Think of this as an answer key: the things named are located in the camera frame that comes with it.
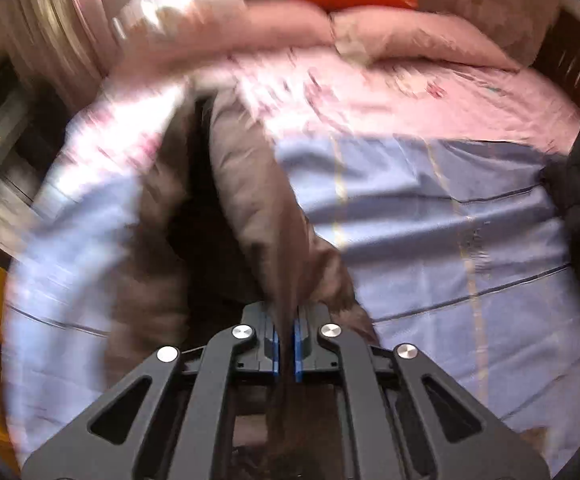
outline metal screw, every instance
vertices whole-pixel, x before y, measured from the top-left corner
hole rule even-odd
[[[410,343],[403,343],[397,347],[397,354],[403,359],[414,359],[419,353],[419,349]]]
[[[174,346],[162,346],[157,352],[157,359],[163,363],[171,363],[179,357],[179,350]]]
[[[232,329],[232,335],[237,339],[247,339],[252,335],[252,332],[250,325],[237,325]]]
[[[337,337],[341,333],[341,327],[335,323],[328,323],[321,327],[321,335],[325,337]]]

